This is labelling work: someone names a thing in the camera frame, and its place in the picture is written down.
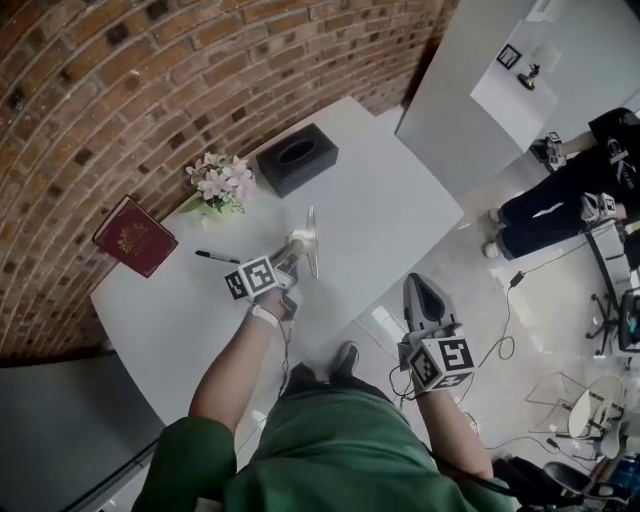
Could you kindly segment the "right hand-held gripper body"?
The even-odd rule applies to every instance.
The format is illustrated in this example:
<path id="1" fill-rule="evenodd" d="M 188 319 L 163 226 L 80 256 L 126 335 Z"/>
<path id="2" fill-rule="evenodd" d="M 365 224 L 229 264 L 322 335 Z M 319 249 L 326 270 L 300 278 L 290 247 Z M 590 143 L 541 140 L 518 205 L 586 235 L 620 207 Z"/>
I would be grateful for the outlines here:
<path id="1" fill-rule="evenodd" d="M 454 388 L 475 373 L 461 324 L 407 333 L 398 343 L 400 371 L 411 374 L 416 395 Z"/>

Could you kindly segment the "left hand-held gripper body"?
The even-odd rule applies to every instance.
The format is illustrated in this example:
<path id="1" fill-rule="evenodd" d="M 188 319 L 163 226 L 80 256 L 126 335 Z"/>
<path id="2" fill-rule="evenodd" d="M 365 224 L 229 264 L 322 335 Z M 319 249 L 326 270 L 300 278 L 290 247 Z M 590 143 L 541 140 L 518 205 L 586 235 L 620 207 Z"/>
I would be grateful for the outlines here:
<path id="1" fill-rule="evenodd" d="M 255 299 L 272 289 L 280 289 L 285 320 L 293 320 L 302 304 L 296 262 L 293 266 L 287 263 L 274 265 L 268 256 L 260 256 L 241 264 L 224 279 L 234 300 Z"/>

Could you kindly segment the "person's left hand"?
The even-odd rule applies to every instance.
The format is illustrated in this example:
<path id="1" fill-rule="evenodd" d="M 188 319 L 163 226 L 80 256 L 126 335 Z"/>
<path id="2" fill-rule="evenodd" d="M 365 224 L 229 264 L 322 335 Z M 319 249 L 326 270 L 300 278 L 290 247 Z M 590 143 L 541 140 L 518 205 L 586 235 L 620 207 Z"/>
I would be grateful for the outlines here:
<path id="1" fill-rule="evenodd" d="M 277 327 L 289 314 L 290 310 L 285 305 L 281 288 L 272 288 L 254 299 L 253 315 L 264 319 L 274 327 Z"/>

